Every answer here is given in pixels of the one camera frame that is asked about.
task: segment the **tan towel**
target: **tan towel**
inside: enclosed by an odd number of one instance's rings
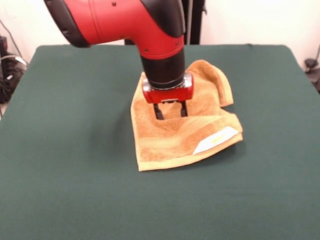
[[[221,107],[234,103],[224,73],[207,61],[197,60],[186,72],[194,77],[188,117],[180,116],[180,103],[159,104],[165,120],[158,120],[142,92],[141,74],[131,104],[138,170],[151,171],[194,164],[243,140],[237,116]]]

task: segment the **red robot arm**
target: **red robot arm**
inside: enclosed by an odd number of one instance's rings
[[[56,25],[75,47],[132,40],[146,79],[143,93],[163,119],[159,103],[182,103],[193,96],[193,77],[185,73],[185,21],[181,0],[44,0]]]

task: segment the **green table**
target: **green table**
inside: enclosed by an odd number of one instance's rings
[[[228,77],[244,141],[138,172],[135,46],[37,49],[0,122],[1,240],[318,240],[320,97],[285,46],[187,46]]]

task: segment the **white wall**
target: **white wall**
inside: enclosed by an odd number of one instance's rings
[[[304,68],[320,44],[320,0],[206,0],[201,44],[287,45]]]
[[[302,67],[320,44],[320,0],[206,0],[206,7],[201,44],[284,44]],[[0,18],[28,61],[40,45],[68,44],[43,0],[0,0]]]

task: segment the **towel tag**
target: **towel tag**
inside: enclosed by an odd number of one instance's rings
[[[238,133],[239,132],[233,127],[227,126],[200,141],[198,146],[195,148],[193,155],[212,149],[233,138]]]

